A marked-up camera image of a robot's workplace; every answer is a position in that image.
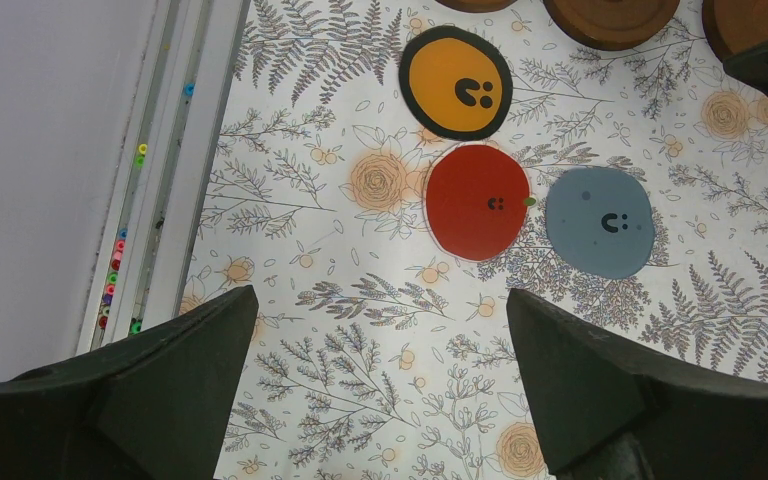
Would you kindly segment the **orange smiley coaster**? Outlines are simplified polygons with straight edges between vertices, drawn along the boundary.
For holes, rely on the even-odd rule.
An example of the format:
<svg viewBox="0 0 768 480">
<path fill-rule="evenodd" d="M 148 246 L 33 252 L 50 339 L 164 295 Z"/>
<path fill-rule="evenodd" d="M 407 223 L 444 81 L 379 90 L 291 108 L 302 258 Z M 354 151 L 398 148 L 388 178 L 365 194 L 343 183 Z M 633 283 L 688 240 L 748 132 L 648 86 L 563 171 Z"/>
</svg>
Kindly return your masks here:
<svg viewBox="0 0 768 480">
<path fill-rule="evenodd" d="M 456 26 L 433 27 L 407 42 L 398 80 L 416 120 L 452 140 L 490 137 L 512 103 L 512 74 L 499 49 Z"/>
</svg>

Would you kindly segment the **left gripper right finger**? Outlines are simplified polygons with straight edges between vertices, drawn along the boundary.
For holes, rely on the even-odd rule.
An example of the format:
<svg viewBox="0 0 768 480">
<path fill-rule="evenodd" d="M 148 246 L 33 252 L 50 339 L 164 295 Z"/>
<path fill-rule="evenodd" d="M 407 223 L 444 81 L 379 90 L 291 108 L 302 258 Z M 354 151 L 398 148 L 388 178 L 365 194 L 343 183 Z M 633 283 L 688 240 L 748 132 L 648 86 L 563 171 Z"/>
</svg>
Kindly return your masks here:
<svg viewBox="0 0 768 480">
<path fill-rule="evenodd" d="M 614 334 L 520 289 L 512 344 L 559 479 L 768 479 L 768 383 Z"/>
</svg>

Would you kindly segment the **brown wooden coaster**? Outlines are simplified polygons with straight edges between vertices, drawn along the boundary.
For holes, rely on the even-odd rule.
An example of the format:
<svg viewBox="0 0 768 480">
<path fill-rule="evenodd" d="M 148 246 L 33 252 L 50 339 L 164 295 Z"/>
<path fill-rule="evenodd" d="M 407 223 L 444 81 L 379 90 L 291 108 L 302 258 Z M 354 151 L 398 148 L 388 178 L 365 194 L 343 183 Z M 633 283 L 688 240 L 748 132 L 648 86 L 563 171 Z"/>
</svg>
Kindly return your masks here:
<svg viewBox="0 0 768 480">
<path fill-rule="evenodd" d="M 721 61 L 768 40 L 768 0 L 704 0 L 706 40 Z"/>
<path fill-rule="evenodd" d="M 503 10 L 516 0 L 436 0 L 447 8 L 464 13 L 490 13 Z"/>
<path fill-rule="evenodd" d="M 545 0 L 554 23 L 570 38 L 604 51 L 650 40 L 672 19 L 679 0 Z"/>
</svg>

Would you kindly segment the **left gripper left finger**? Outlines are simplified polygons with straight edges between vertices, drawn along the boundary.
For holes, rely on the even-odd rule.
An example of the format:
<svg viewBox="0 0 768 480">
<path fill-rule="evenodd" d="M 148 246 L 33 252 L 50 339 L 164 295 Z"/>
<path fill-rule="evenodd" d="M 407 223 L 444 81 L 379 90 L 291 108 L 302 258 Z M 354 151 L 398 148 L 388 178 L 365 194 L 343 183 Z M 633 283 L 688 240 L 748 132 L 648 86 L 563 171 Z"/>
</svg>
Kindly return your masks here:
<svg viewBox="0 0 768 480">
<path fill-rule="evenodd" d="M 211 478 L 257 313 L 238 287 L 0 382 L 0 479 Z"/>
</svg>

